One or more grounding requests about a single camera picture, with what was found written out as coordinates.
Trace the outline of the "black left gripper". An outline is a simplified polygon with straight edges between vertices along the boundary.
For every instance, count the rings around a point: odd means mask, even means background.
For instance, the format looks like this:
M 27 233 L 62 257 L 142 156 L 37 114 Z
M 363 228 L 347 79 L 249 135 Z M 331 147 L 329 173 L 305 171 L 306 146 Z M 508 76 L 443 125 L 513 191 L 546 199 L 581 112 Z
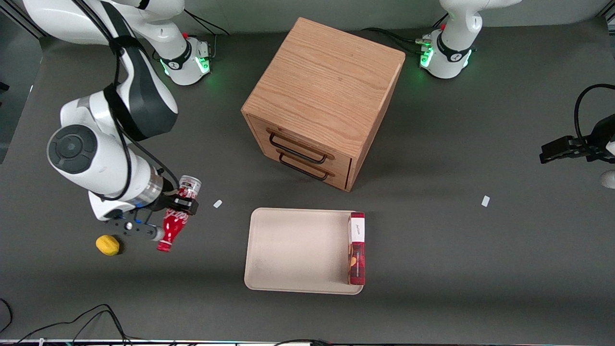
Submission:
M 547 164 L 560 159 L 573 159 L 585 157 L 586 161 L 602 161 L 609 164 L 615 163 L 614 154 L 608 149 L 615 135 L 615 115 L 603 118 L 594 125 L 588 136 L 583 136 L 578 115 L 574 116 L 577 139 L 573 136 L 563 136 L 541 147 L 540 162 Z

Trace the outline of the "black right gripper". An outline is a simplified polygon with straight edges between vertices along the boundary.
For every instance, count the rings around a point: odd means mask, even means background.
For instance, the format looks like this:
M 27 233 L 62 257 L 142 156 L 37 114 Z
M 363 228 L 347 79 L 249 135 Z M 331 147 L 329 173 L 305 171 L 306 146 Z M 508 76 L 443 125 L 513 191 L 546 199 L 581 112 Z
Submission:
M 194 198 L 183 197 L 180 191 L 174 188 L 173 184 L 166 178 L 162 179 L 162 190 L 156 199 L 143 206 L 146 210 L 154 212 L 175 210 L 184 212 L 187 215 L 195 215 L 198 210 L 198 201 Z

